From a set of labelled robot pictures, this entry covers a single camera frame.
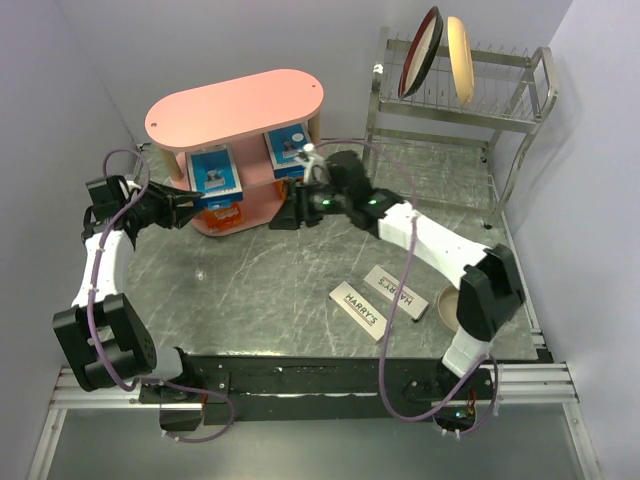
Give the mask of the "orange Gillette box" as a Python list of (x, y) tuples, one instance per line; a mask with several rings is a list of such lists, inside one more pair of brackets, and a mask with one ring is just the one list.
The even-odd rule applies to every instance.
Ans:
[(281, 203), (284, 203), (287, 199), (289, 189), (289, 180), (283, 179), (276, 182), (276, 191), (279, 195)]
[(229, 230), (244, 222), (241, 207), (237, 202), (229, 207), (205, 210), (201, 213), (201, 218), (206, 227), (214, 233)]

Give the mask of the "blue Harry's razor box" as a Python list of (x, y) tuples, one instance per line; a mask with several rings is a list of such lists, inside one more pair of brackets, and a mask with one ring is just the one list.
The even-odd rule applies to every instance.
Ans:
[(264, 140), (276, 180), (299, 178), (304, 175), (304, 165), (297, 160), (299, 151), (310, 142), (304, 124), (294, 124), (269, 131), (264, 134)]

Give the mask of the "pink three-tier shelf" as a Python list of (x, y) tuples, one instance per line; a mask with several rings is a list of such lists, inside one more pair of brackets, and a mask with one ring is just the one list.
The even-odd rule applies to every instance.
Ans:
[(201, 209), (191, 223), (201, 234), (230, 235), (270, 222), (283, 203), (276, 191), (264, 134), (304, 124), (310, 142), (318, 144), (319, 112), (324, 90), (312, 75), (277, 69), (168, 95), (151, 107), (145, 127), (159, 147), (174, 187), (191, 190), (186, 155), (230, 144), (243, 188), (237, 202), (244, 222), (229, 230), (211, 232)]

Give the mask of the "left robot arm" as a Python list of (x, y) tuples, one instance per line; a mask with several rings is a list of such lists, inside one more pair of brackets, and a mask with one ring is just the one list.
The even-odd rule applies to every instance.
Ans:
[(52, 326), (80, 387), (87, 391), (137, 381), (163, 382), (172, 399), (184, 402), (198, 390), (199, 378), (179, 347), (155, 347), (125, 294), (128, 269), (141, 230), (157, 225), (182, 228), (200, 211), (200, 193), (150, 181), (140, 186), (121, 175), (86, 185), (91, 205), (83, 218), (86, 265), (69, 309)]

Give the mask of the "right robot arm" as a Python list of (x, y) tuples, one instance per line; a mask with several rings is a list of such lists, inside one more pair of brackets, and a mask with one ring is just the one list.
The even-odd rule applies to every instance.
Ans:
[(299, 180), (286, 183), (272, 230), (313, 227), (324, 216), (343, 214), (358, 229), (403, 248), (443, 275), (458, 291), (459, 328), (437, 375), (439, 390), (460, 398), (473, 384), (469, 371), (488, 353), (501, 327), (524, 304), (524, 286), (513, 252), (468, 240), (416, 210), (400, 195), (372, 186), (359, 156), (340, 151), (323, 158), (312, 144), (294, 156)]

